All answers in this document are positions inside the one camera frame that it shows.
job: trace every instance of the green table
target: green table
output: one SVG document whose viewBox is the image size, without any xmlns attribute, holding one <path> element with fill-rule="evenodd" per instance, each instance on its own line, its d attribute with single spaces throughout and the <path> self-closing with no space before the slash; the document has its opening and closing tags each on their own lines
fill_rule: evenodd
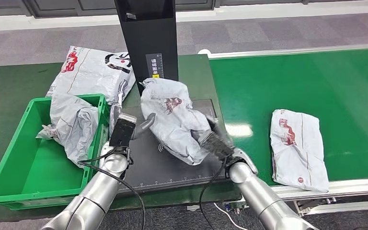
<svg viewBox="0 0 368 230">
<path fill-rule="evenodd" d="M 44 97 L 51 82 L 59 73 L 62 63 L 2 66 L 0 67 L 0 160 L 17 128 L 28 102 Z M 222 115 L 216 95 L 209 60 L 206 55 L 179 57 L 180 80 L 187 84 L 192 100 L 211 99 L 219 120 Z M 124 108 L 139 106 L 140 97 L 134 87 L 124 101 Z M 173 190 L 145 193 L 146 207 L 165 207 L 198 202 L 202 185 Z M 206 202 L 237 200 L 242 196 L 232 183 L 213 184 L 203 196 Z M 111 209 L 139 208 L 134 196 L 123 197 L 112 204 Z M 0 221 L 51 217 L 64 207 L 48 207 L 11 211 L 0 206 Z"/>
<path fill-rule="evenodd" d="M 179 74 L 180 79 L 184 75 L 188 79 L 183 81 L 193 100 L 212 98 L 216 112 L 217 105 L 221 106 L 234 143 L 252 157 L 259 177 L 284 199 L 368 194 L 368 49 L 344 50 L 356 48 L 211 55 L 213 81 L 207 80 L 211 79 L 211 70 L 206 56 L 181 56 Z M 27 102 L 44 96 L 59 68 L 59 63 L 0 67 L 0 159 Z M 219 104 L 213 92 L 206 90 L 214 83 Z M 129 96 L 124 104 L 136 105 L 138 96 Z M 277 186 L 271 180 L 269 127 L 271 113 L 278 108 L 320 119 L 325 164 L 332 181 L 329 193 Z M 248 131 L 233 132 L 233 128 L 239 127 L 250 129 L 253 135 Z M 196 202 L 200 189 L 192 186 L 148 193 L 143 198 L 149 207 L 191 204 Z M 239 198 L 239 192 L 231 184 L 213 185 L 205 194 L 206 201 L 232 198 Z M 112 205 L 113 209 L 137 207 L 134 197 Z M 0 219 L 52 216 L 62 208 L 9 211 L 0 207 Z"/>
<path fill-rule="evenodd" d="M 231 126 L 252 130 L 252 136 L 236 132 L 231 136 L 269 185 L 278 185 L 272 180 L 272 112 L 288 109 L 319 118 L 330 191 L 321 194 L 273 187 L 282 198 L 368 194 L 368 46 L 214 54 L 209 58 L 227 130 Z"/>
</svg>

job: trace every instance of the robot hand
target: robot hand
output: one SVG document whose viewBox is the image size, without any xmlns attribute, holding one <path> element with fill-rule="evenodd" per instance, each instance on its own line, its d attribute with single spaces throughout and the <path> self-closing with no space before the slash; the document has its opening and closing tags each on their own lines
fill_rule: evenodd
<svg viewBox="0 0 368 230">
<path fill-rule="evenodd" d="M 257 177 L 257 168 L 251 158 L 218 129 L 212 120 L 211 131 L 198 137 L 202 148 L 215 154 L 225 163 L 229 178 L 240 189 L 244 199 L 254 210 L 267 230 L 318 230 L 299 217 L 273 190 Z"/>
<path fill-rule="evenodd" d="M 93 168 L 94 166 L 88 162 L 101 160 L 99 168 L 94 167 L 100 172 L 95 174 L 83 191 L 60 214 L 48 222 L 42 230 L 98 229 L 115 199 L 120 183 L 129 187 L 123 181 L 126 169 L 133 164 L 129 141 L 137 138 L 140 133 L 148 129 L 153 124 L 154 117 L 154 115 L 149 116 L 144 123 L 136 127 L 134 116 L 124 113 L 118 114 L 114 132 L 111 139 L 103 146 L 100 157 L 79 162 Z"/>
</svg>

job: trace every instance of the white plastic mailer bag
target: white plastic mailer bag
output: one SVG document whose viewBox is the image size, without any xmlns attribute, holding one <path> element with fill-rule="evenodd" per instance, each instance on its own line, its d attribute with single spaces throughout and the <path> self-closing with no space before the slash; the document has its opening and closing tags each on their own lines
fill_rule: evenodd
<svg viewBox="0 0 368 230">
<path fill-rule="evenodd" d="M 54 93 L 72 95 L 102 93 L 111 102 L 122 80 L 127 81 L 124 96 L 135 84 L 129 54 L 109 53 L 96 49 L 71 46 L 67 60 L 56 76 L 47 97 Z"/>
<path fill-rule="evenodd" d="M 198 165 L 208 155 L 191 136 L 191 130 L 210 130 L 205 115 L 193 110 L 187 86 L 178 81 L 148 78 L 141 97 L 145 119 L 155 113 L 150 130 L 175 157 L 189 165 Z"/>
<path fill-rule="evenodd" d="M 51 124 L 43 125 L 36 138 L 54 139 L 64 146 L 67 158 L 80 168 L 78 161 L 88 159 L 88 150 L 98 127 L 98 108 L 69 94 L 53 94 Z"/>
<path fill-rule="evenodd" d="M 308 114 L 277 109 L 270 139 L 273 180 L 306 190 L 328 192 L 319 119 Z"/>
</svg>

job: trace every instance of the plastic package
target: plastic package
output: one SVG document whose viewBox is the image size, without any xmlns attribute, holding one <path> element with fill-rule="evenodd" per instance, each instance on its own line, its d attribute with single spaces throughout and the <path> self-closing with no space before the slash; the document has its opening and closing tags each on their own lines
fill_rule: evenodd
<svg viewBox="0 0 368 230">
<path fill-rule="evenodd" d="M 148 78 L 141 97 L 145 119 L 155 113 L 150 130 L 160 143 L 175 157 L 189 165 L 197 165 L 208 155 L 191 136 L 191 130 L 210 130 L 205 115 L 193 110 L 187 86 L 178 81 Z"/>
<path fill-rule="evenodd" d="M 126 96 L 135 84 L 135 74 L 127 52 L 113 54 L 71 46 L 67 60 L 51 84 L 46 97 L 54 93 L 72 95 L 102 93 L 110 103 L 114 100 L 122 80 L 127 81 L 124 92 Z"/>
<path fill-rule="evenodd" d="M 273 180 L 306 190 L 328 192 L 319 119 L 290 110 L 273 112 L 270 127 Z"/>
</svg>

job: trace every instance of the black cabinet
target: black cabinet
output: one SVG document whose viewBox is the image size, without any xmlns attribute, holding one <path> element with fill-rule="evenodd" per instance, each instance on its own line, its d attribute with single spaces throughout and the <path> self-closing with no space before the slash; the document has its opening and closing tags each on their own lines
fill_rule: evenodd
<svg viewBox="0 0 368 230">
<path fill-rule="evenodd" d="M 22 0 L 0 0 L 0 15 L 22 15 L 30 16 Z"/>
<path fill-rule="evenodd" d="M 114 0 L 23 0 L 35 17 L 116 14 Z M 176 0 L 177 11 L 211 10 L 214 0 Z"/>
</svg>

